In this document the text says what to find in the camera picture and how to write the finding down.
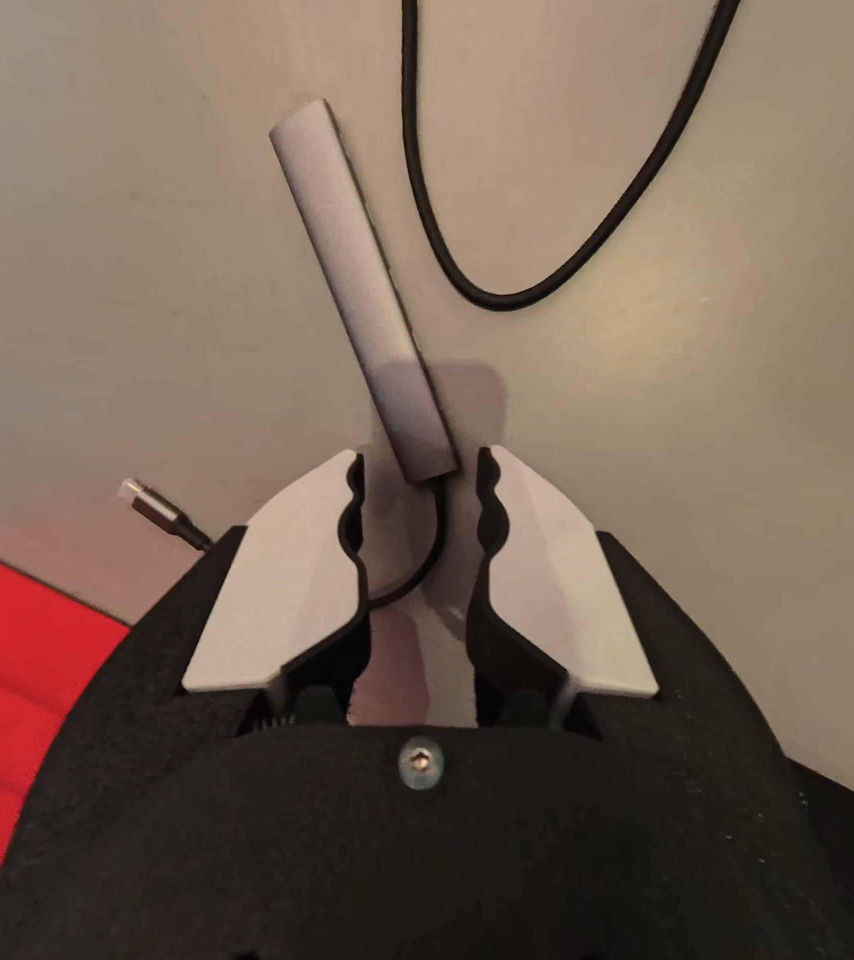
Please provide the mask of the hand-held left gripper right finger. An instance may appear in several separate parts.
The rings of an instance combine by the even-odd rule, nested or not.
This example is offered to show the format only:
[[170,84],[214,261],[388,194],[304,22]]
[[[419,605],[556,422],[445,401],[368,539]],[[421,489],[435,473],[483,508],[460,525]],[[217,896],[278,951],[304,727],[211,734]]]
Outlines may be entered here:
[[587,695],[652,701],[659,682],[594,524],[502,445],[478,451],[465,646],[479,728],[573,724]]

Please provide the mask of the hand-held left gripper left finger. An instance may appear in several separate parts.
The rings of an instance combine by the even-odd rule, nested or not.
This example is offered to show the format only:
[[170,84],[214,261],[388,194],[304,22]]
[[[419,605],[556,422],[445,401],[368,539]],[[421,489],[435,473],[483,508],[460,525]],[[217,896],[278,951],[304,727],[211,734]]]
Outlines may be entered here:
[[255,511],[181,678],[186,693],[259,691],[292,717],[307,691],[327,690],[346,717],[372,652],[364,499],[364,456],[347,449]]

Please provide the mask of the grey usb hub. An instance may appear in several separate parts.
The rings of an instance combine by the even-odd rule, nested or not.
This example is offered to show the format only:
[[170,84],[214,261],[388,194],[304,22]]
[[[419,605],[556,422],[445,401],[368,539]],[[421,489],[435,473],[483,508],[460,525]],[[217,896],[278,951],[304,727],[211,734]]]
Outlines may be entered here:
[[328,102],[302,105],[269,139],[401,474],[411,486],[457,474],[443,407]]

